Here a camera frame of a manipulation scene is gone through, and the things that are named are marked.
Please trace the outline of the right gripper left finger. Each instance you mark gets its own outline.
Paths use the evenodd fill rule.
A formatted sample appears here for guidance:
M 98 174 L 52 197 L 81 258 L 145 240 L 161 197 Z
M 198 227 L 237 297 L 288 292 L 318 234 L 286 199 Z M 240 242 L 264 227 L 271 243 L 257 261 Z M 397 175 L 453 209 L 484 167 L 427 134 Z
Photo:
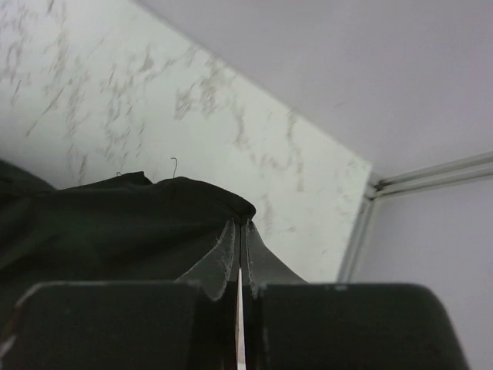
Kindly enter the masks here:
M 235 369 L 240 229 L 174 281 L 51 281 L 16 302 L 3 369 Z

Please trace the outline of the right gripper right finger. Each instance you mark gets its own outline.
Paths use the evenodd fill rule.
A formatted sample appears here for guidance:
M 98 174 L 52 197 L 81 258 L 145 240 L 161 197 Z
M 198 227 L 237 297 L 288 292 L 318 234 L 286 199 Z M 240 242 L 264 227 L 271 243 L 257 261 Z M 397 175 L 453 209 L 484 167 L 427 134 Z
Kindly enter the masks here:
M 308 283 L 253 223 L 240 266 L 249 369 L 466 369 L 444 305 L 419 284 Z

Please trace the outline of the black t shirt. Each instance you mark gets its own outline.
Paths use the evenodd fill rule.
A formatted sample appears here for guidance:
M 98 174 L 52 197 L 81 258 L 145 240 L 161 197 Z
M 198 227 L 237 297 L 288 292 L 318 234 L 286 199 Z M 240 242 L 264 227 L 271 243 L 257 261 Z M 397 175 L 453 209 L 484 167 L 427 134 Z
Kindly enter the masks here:
M 242 197 L 186 177 L 141 172 L 57 190 L 1 164 L 1 310 L 44 281 L 176 279 L 256 210 Z

